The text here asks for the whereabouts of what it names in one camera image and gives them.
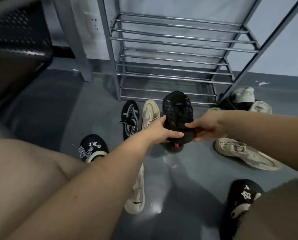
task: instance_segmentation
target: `peeling paint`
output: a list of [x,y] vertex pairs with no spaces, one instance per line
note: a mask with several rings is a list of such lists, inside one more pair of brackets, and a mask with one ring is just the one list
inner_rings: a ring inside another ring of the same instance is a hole
[[259,87],[262,86],[262,85],[269,84],[269,83],[270,83],[270,82],[264,82],[264,81],[263,81],[263,82],[259,83]]

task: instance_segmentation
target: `forearm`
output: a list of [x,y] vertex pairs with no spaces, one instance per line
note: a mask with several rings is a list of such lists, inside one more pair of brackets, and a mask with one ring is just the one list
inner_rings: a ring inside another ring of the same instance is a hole
[[220,112],[219,123],[229,135],[298,171],[298,117]]
[[109,239],[150,145],[142,133],[67,183],[10,239]]

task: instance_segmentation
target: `person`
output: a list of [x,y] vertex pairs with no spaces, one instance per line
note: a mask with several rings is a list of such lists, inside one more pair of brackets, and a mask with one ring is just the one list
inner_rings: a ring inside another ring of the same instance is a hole
[[[146,150],[183,136],[165,129],[165,119],[91,163],[0,139],[0,239],[110,239]],[[186,126],[196,142],[229,134],[298,170],[297,117],[210,111]],[[243,215],[235,239],[259,238],[298,239],[298,180],[264,194]]]

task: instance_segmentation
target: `metal rack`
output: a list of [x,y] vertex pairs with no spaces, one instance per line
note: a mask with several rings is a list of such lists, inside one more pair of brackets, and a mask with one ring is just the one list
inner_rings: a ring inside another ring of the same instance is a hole
[[[255,0],[243,23],[235,24],[209,20],[125,13],[120,11],[119,0],[115,0],[117,16],[112,26],[109,27],[104,1],[98,0],[111,68],[113,70],[117,99],[154,99],[162,101],[167,93],[176,90],[177,85],[185,90],[183,92],[190,97],[192,104],[215,106],[221,103],[298,13],[297,1],[264,44],[260,46],[247,26],[247,23],[260,2],[261,0]],[[128,28],[122,28],[122,24],[127,24]],[[181,33],[180,31],[183,29],[229,33],[232,38],[224,40],[170,35],[163,34],[163,32],[140,32],[139,29],[136,28],[139,27],[139,25],[146,27],[163,27],[174,30],[178,29],[179,33]],[[239,40],[241,35],[245,35],[247,39]],[[115,59],[114,56],[112,42],[119,42],[120,45],[117,59]],[[130,43],[141,43],[145,44],[145,46],[154,44],[161,45],[162,47],[177,46],[188,49],[198,48],[201,52],[174,52],[165,48],[161,50],[142,47],[135,48],[127,45]],[[244,45],[246,48],[235,48],[235,44]],[[204,51],[206,50],[216,50],[222,52],[222,54],[205,54]],[[229,52],[247,52],[254,54],[237,77],[234,76],[227,60]],[[166,55],[172,55],[172,58],[166,58]],[[137,59],[137,62],[127,62],[126,59]],[[206,69],[204,68],[205,66],[211,66],[212,69]],[[221,96],[216,92],[216,86],[218,85],[226,86]]]

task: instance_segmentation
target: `thigh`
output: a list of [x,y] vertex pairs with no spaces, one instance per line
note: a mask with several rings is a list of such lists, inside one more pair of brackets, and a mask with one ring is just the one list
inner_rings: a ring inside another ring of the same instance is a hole
[[85,167],[62,153],[0,139],[0,239]]
[[298,239],[298,179],[255,201],[235,236],[235,240],[245,239]]

